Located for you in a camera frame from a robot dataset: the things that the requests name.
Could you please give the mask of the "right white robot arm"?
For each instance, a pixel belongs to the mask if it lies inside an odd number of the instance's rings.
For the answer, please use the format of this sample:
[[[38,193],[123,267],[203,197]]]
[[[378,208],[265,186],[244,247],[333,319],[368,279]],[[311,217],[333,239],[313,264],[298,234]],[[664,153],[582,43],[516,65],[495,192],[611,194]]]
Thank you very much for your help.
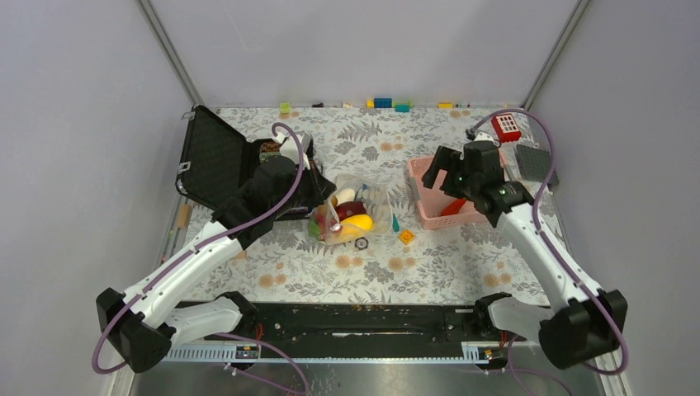
[[[472,141],[461,151],[438,147],[421,186],[433,188],[440,174],[440,191],[473,203],[520,253],[549,301],[543,308],[507,293],[481,298],[473,318],[478,336],[493,340],[507,332],[524,337],[537,343],[561,370],[614,351],[628,353],[622,336],[627,300],[618,290],[603,290],[550,237],[527,188],[506,180],[494,143]]]

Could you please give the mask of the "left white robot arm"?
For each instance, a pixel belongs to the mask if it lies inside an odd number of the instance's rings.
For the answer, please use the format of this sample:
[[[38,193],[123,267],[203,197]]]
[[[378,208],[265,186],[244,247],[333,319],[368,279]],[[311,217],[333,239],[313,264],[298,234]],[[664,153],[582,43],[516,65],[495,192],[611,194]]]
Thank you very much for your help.
[[[269,233],[274,222],[296,207],[314,208],[336,186],[314,167],[276,157],[252,176],[217,210],[199,234],[175,256],[123,292],[107,288],[96,299],[102,331],[92,354],[92,368],[110,344],[122,365],[142,373],[171,350],[198,338],[231,333],[245,339],[256,328],[253,306],[238,292],[224,292],[210,302],[180,307],[180,302],[215,268]]]

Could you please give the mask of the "white radish toy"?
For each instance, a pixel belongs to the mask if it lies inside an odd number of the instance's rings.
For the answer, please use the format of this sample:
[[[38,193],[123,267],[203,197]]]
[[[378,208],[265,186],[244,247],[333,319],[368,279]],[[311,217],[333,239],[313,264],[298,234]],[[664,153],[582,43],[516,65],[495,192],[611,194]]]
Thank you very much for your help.
[[[343,188],[333,195],[333,205],[339,206],[347,202],[355,201],[356,191],[353,188]]]

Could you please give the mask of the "dark red eggplant toy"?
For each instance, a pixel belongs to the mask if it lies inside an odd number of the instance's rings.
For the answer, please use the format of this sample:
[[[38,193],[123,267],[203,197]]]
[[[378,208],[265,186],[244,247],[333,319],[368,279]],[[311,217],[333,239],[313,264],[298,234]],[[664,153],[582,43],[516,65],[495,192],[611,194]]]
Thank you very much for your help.
[[[339,221],[344,221],[349,217],[355,215],[365,215],[367,213],[366,206],[362,201],[359,200],[347,202],[342,205],[336,206],[335,211]]]

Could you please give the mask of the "yellow pepper toy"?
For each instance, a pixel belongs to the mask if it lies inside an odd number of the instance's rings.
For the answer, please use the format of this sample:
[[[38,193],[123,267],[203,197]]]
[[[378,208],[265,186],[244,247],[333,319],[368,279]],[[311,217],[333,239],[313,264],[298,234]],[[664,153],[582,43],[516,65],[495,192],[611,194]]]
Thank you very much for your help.
[[[330,244],[349,242],[364,237],[373,228],[374,221],[368,214],[356,214],[332,226],[326,241]]]

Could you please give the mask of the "clear zip top bag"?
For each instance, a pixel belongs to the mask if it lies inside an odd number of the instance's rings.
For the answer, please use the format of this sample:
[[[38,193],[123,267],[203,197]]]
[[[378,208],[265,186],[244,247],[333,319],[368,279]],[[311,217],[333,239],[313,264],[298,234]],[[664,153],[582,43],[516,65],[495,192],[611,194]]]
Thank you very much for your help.
[[[388,186],[352,174],[335,177],[336,189],[311,212],[309,236],[326,245],[389,233],[394,215]]]

